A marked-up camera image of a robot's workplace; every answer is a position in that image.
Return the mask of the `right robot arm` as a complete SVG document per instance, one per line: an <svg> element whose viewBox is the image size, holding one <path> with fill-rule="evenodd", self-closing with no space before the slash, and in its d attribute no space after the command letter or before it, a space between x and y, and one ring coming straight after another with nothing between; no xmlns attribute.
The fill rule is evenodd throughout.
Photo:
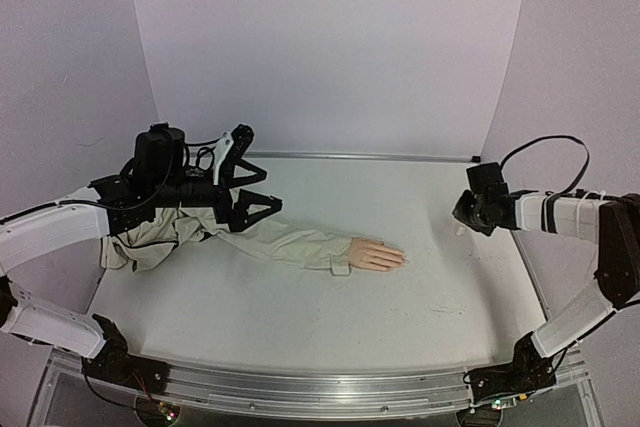
<svg viewBox="0 0 640 427"><path fill-rule="evenodd" d="M568 352L639 302L639 196L570 186L561 192L513 190L497 162L467 170L453 215L470 230L536 234L551 243L534 268L550 299L544 323L525 333L509 361L468 371L476 405L498 404L554 386Z"/></svg>

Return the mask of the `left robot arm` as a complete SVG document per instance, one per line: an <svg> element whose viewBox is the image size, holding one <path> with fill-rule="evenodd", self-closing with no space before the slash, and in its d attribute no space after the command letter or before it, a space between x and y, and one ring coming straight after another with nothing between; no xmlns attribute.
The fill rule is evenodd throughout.
<svg viewBox="0 0 640 427"><path fill-rule="evenodd" d="M61 281L50 294L43 283L87 266L88 273L71 285L88 287L97 277L99 241L155 220L160 208L206 208L233 233L279 212L280 199L247 189L267 177L243 158L253 139L253 129L240 124L199 143L198 156L210 160L202 166L189 159L194 146L181 129L155 124L137 136L133 156L119 173L2 218L2 332L78 355L89 379L163 393L167 363L130 353L112 320L69 309Z"/></svg>

